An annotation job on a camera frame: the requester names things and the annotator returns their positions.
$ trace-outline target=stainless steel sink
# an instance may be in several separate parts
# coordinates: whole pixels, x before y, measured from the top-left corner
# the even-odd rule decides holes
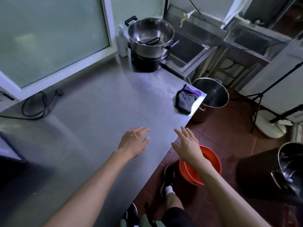
[[[223,46],[244,50],[263,65],[270,63],[291,40],[283,34],[259,26],[246,25],[237,19],[227,27],[227,31]]]
[[[175,30],[175,40],[179,43],[172,47],[167,61],[162,67],[181,79],[191,81],[196,69],[221,43],[226,31],[206,23],[194,16],[184,21],[180,28],[183,11],[170,5],[165,16]]]

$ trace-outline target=folded cloth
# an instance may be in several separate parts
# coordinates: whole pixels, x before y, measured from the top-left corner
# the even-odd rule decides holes
[[[192,105],[199,96],[201,96],[201,92],[198,90],[193,91],[185,84],[183,88],[177,92],[175,108],[177,108],[180,113],[189,115]]]

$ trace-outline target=white soap dispenser bottle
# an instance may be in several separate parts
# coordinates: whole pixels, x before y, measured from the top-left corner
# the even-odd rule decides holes
[[[118,53],[121,57],[126,57],[128,55],[128,40],[123,33],[123,25],[121,23],[118,28],[120,29],[119,35],[117,36]]]

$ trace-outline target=person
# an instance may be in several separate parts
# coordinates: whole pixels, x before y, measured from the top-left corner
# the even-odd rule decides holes
[[[136,127],[127,131],[118,149],[106,163],[78,189],[71,198],[43,225],[43,227],[92,227],[96,221],[106,196],[119,172],[129,160],[138,156],[149,142],[144,135],[148,128]],[[172,143],[180,158],[191,164],[199,173],[209,193],[215,201],[224,226],[270,227],[270,225],[218,174],[212,164],[204,158],[198,140],[188,128],[175,129],[181,145]],[[164,172],[161,195],[166,198],[167,210],[162,221],[148,221],[146,215],[139,220],[137,208],[131,204],[121,226],[148,227],[191,227],[195,223],[184,211],[180,199],[174,193],[174,171],[168,166]]]

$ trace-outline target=hand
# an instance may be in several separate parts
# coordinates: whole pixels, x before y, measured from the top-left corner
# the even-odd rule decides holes
[[[125,132],[118,146],[118,151],[126,153],[129,159],[137,157],[146,148],[149,137],[143,140],[149,129],[145,127],[134,127]]]
[[[178,129],[174,130],[180,138],[181,146],[178,146],[176,143],[172,143],[172,147],[175,149],[180,158],[191,164],[194,168],[201,166],[211,166],[213,168],[210,161],[203,156],[199,142],[191,130],[184,127],[181,127],[181,130],[182,132]]]

